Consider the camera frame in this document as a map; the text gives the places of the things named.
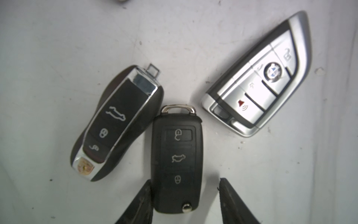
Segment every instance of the volkswagen flip key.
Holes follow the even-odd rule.
[[[182,108],[184,113],[169,113]],[[202,120],[189,105],[169,105],[153,121],[152,202],[161,213],[186,213],[199,205],[203,173]]]

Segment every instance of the black button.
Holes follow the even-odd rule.
[[[167,129],[165,131],[165,141],[184,142],[193,139],[193,132],[190,129]]]
[[[160,156],[161,165],[165,170],[188,171],[195,168],[195,146],[167,144],[165,148],[166,151],[163,151]]]
[[[162,187],[173,189],[176,187],[193,187],[194,178],[191,172],[163,173]]]
[[[100,143],[112,148],[122,131],[119,132],[101,116],[97,116],[89,129],[89,133]]]
[[[91,134],[86,135],[83,151],[97,163],[103,163],[111,149],[98,142]]]
[[[105,104],[99,115],[113,124],[118,132],[123,132],[147,99],[148,96],[144,92],[131,81],[126,80]]]

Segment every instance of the porsche key fob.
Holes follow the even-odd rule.
[[[164,92],[155,79],[159,72],[152,64],[147,70],[133,65],[110,82],[73,146],[73,169],[90,181],[113,170],[160,109]]]

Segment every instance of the black key fob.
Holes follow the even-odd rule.
[[[109,174],[131,143],[157,115],[163,88],[152,64],[145,70],[133,65],[106,87],[95,115],[73,146],[71,166],[91,181]]]
[[[189,114],[169,114],[184,108]],[[186,213],[199,205],[203,173],[202,120],[188,105],[163,107],[154,119],[151,152],[152,202],[161,213]]]

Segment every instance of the silver button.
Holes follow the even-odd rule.
[[[296,70],[296,52],[292,43],[291,32],[288,30],[281,36],[271,42],[271,46],[281,60],[282,64],[287,67],[291,75]]]
[[[281,77],[275,81],[268,81],[265,77],[265,68],[267,65],[271,65],[272,63],[276,63],[281,67]],[[261,60],[253,64],[253,69],[257,74],[262,78],[262,80],[277,94],[280,94],[284,87],[290,80],[290,76],[288,75],[286,69],[282,65],[280,59],[277,57],[274,51],[270,51],[267,53]]]
[[[236,85],[222,98],[239,115],[254,124],[263,114],[247,96],[240,86]]]
[[[246,79],[241,79],[238,83],[249,97],[267,110],[276,97],[262,83],[262,79],[253,71],[253,69],[249,70],[249,73],[251,74]]]

